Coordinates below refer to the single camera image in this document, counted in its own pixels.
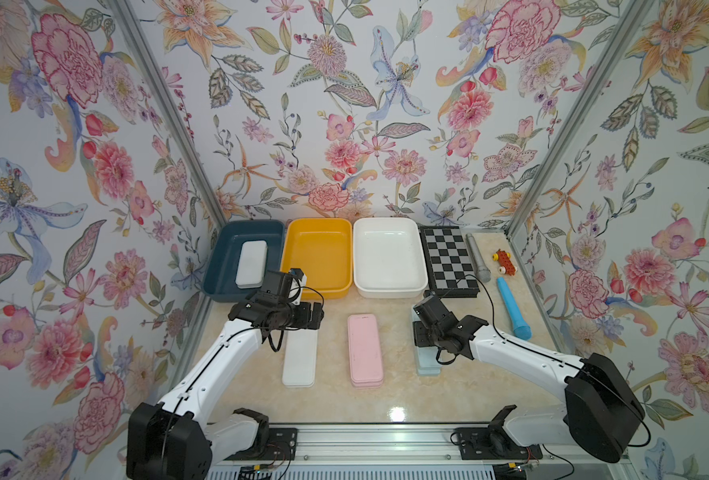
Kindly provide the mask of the light blue pencil case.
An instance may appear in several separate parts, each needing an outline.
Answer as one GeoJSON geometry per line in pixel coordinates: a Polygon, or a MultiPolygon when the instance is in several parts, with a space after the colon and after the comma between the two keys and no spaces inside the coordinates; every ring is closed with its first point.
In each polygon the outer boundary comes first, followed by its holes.
{"type": "Polygon", "coordinates": [[[440,376],[441,369],[420,369],[416,374],[421,377],[436,377],[440,376]]]}
{"type": "Polygon", "coordinates": [[[420,369],[441,369],[436,361],[436,347],[416,347],[413,350],[416,373],[420,369]]]}

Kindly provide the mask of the white pencil case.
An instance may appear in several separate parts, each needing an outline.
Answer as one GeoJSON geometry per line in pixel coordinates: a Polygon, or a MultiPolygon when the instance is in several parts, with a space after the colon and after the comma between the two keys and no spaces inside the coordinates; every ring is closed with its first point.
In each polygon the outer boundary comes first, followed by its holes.
{"type": "Polygon", "coordinates": [[[240,289],[260,287],[266,271],[268,244],[264,240],[244,242],[238,257],[236,286],[240,289]]]}
{"type": "Polygon", "coordinates": [[[288,334],[282,384],[287,388],[310,388],[316,381],[318,330],[298,330],[288,334]]]}

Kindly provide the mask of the pink pencil case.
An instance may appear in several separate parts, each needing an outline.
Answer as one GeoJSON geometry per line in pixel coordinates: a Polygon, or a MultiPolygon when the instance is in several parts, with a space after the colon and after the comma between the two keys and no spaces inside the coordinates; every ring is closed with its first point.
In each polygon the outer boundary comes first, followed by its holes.
{"type": "Polygon", "coordinates": [[[348,317],[350,381],[355,387],[376,387],[384,380],[382,352],[376,317],[357,314],[348,317]]]}

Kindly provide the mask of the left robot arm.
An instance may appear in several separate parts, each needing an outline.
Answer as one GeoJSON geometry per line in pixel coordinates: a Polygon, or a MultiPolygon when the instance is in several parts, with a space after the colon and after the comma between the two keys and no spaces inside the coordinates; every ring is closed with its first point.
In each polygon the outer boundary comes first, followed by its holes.
{"type": "Polygon", "coordinates": [[[262,345],[280,349],[274,332],[320,329],[324,302],[302,301],[306,280],[300,268],[266,273],[256,291],[232,306],[220,335],[186,377],[156,404],[134,409],[128,421],[128,478],[204,479],[214,462],[264,454],[268,416],[246,408],[218,423],[210,416],[262,345]]]}

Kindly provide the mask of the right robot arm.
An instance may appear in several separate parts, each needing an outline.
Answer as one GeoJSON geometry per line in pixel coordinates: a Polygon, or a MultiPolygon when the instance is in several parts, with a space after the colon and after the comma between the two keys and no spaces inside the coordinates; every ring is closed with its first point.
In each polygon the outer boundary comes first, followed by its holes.
{"type": "Polygon", "coordinates": [[[412,311],[417,346],[503,368],[556,398],[536,409],[502,407],[487,426],[492,444],[575,445],[606,463],[620,462],[632,446],[644,424],[643,407],[608,357],[582,358],[521,341],[476,316],[457,318],[434,295],[412,311]]]}

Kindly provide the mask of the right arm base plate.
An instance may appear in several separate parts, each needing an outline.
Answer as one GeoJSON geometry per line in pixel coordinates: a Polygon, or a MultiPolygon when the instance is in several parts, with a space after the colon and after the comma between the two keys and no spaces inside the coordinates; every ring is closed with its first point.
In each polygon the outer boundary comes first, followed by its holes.
{"type": "Polygon", "coordinates": [[[449,438],[462,460],[513,460],[525,463],[542,460],[538,445],[519,446],[502,429],[484,427],[456,428],[449,438]]]}

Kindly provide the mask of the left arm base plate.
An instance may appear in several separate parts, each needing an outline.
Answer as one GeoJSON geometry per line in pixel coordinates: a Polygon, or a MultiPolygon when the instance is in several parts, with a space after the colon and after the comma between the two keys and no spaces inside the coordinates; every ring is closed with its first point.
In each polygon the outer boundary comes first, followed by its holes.
{"type": "Polygon", "coordinates": [[[280,462],[296,459],[298,448],[298,428],[270,427],[256,445],[230,457],[230,461],[280,462]]]}

